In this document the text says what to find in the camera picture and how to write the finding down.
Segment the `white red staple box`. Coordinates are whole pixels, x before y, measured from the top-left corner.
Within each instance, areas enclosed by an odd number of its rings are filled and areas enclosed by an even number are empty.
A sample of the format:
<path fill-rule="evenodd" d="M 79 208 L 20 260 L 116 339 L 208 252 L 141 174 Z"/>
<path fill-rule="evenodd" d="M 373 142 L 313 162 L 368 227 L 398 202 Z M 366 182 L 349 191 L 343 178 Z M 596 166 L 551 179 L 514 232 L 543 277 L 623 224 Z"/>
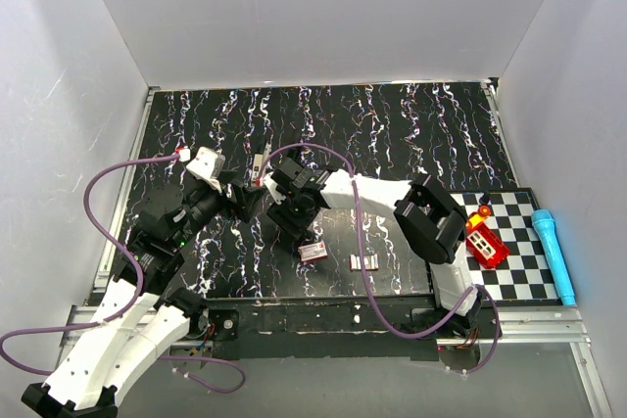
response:
<path fill-rule="evenodd" d="M 302 262 L 327 257 L 327 250 L 323 242 L 303 245 L 298 248 L 298 251 Z"/>

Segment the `staple box tray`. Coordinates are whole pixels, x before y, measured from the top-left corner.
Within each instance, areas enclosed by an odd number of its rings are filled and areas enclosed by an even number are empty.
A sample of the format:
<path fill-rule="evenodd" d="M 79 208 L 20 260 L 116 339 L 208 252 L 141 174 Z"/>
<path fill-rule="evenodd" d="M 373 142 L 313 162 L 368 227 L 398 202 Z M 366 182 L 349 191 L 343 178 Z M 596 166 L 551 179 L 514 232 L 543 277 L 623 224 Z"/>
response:
<path fill-rule="evenodd" d="M 369 254 L 364 256 L 350 255 L 350 270 L 360 271 L 362 270 L 362 264 L 366 271 L 376 271 L 379 269 L 378 255 Z"/>

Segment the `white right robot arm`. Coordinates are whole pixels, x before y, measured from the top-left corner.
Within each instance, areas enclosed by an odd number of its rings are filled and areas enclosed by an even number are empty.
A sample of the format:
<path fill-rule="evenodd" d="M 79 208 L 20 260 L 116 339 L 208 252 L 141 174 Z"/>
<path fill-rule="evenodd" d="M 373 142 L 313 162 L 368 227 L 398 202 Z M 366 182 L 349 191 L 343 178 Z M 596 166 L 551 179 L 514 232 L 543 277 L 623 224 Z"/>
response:
<path fill-rule="evenodd" d="M 445 329 L 460 338 L 476 329 L 481 295 L 466 261 L 467 213 L 432 176 L 383 180 L 331 166 L 312 170 L 285 158 L 260 182 L 273 199 L 267 216 L 296 240 L 322 209 L 353 209 L 397 223 L 411 250 L 429 264 Z"/>

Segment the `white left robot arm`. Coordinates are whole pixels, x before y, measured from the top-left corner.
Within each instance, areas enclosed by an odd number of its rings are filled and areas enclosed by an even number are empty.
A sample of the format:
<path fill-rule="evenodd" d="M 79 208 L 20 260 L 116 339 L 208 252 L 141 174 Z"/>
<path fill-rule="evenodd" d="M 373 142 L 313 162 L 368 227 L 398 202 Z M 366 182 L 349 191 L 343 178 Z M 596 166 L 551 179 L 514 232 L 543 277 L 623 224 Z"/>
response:
<path fill-rule="evenodd" d="M 209 326 L 199 299 L 162 295 L 181 267 L 182 250 L 216 216 L 251 220 L 265 188 L 245 186 L 228 170 L 212 183 L 187 177 L 184 187 L 148 192 L 128 237 L 136 264 L 119 268 L 65 360 L 23 403 L 41 417 L 115 417 L 137 380 L 181 338 Z"/>

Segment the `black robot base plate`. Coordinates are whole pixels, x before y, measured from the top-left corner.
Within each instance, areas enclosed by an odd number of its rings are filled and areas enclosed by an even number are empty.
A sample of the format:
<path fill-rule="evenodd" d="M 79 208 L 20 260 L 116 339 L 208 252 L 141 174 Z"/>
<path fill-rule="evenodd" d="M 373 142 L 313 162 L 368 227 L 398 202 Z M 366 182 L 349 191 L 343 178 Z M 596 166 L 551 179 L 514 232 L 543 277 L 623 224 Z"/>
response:
<path fill-rule="evenodd" d="M 408 357 L 439 358 L 438 342 L 476 347 L 496 333 L 484 304 L 471 321 L 455 317 L 421 340 L 390 333 L 364 297 L 212 299 L 201 304 L 212 325 L 210 349 L 222 359 Z"/>

